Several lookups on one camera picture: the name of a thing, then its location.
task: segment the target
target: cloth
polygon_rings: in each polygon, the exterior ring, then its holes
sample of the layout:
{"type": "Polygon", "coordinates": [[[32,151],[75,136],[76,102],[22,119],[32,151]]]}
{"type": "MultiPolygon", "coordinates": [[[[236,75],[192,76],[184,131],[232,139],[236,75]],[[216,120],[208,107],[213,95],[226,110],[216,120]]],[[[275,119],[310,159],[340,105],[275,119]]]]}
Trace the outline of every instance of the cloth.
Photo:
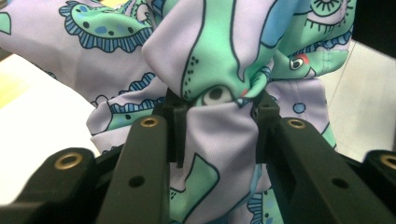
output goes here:
{"type": "Polygon", "coordinates": [[[172,223],[282,223],[265,164],[255,163],[252,99],[267,89],[281,116],[312,122],[335,147],[316,77],[346,60],[355,5],[12,0],[0,10],[0,48],[96,107],[87,126],[101,152],[121,145],[167,88],[193,103],[183,168],[171,164],[172,223]]]}

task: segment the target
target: fabric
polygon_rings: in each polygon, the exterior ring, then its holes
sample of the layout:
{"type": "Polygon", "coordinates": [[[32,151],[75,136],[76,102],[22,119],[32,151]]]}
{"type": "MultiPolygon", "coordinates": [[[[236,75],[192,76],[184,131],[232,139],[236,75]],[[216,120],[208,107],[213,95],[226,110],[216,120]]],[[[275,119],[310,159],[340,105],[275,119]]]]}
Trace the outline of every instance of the fabric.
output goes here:
{"type": "Polygon", "coordinates": [[[96,107],[87,126],[101,152],[121,145],[167,88],[192,102],[183,168],[171,164],[172,223],[282,223],[265,164],[255,163],[252,99],[266,89],[282,117],[312,122],[335,147],[315,77],[346,60],[355,5],[13,0],[0,10],[0,48],[96,107]]]}

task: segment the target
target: cartoon eye print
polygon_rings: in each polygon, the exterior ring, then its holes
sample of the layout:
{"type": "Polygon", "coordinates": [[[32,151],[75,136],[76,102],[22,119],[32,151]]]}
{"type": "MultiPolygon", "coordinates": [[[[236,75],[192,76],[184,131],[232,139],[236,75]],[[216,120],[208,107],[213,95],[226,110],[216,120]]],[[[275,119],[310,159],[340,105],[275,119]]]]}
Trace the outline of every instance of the cartoon eye print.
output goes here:
{"type": "Polygon", "coordinates": [[[225,86],[217,86],[208,91],[203,98],[203,105],[219,105],[233,100],[233,95],[225,86]]]}
{"type": "Polygon", "coordinates": [[[303,59],[295,59],[295,60],[290,60],[290,69],[291,70],[297,70],[299,69],[301,66],[303,66],[304,64],[304,60],[303,59]]]}

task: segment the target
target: printed fabric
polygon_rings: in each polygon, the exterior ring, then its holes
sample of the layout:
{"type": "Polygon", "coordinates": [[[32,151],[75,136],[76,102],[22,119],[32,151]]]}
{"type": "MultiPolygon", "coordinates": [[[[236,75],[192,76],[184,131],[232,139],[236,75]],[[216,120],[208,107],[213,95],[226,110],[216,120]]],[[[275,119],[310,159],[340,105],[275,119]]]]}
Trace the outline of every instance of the printed fabric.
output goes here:
{"type": "Polygon", "coordinates": [[[283,223],[265,164],[255,162],[252,99],[266,89],[282,117],[311,122],[336,148],[317,77],[347,59],[355,6],[12,0],[0,10],[0,48],[95,106],[87,126],[102,153],[122,145],[168,88],[191,102],[183,168],[170,164],[170,223],[283,223]]]}

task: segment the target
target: lavender fabric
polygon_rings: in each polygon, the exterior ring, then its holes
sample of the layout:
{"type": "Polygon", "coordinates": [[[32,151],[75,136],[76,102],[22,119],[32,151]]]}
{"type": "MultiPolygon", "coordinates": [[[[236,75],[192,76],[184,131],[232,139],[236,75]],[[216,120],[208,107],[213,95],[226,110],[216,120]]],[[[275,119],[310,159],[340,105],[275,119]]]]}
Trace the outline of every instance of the lavender fabric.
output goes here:
{"type": "Polygon", "coordinates": [[[346,60],[355,5],[12,0],[0,10],[0,48],[96,107],[87,126],[101,152],[123,144],[167,88],[193,104],[183,168],[170,164],[171,223],[282,223],[265,164],[255,162],[252,99],[266,89],[282,117],[310,121],[335,147],[316,77],[346,60]]]}

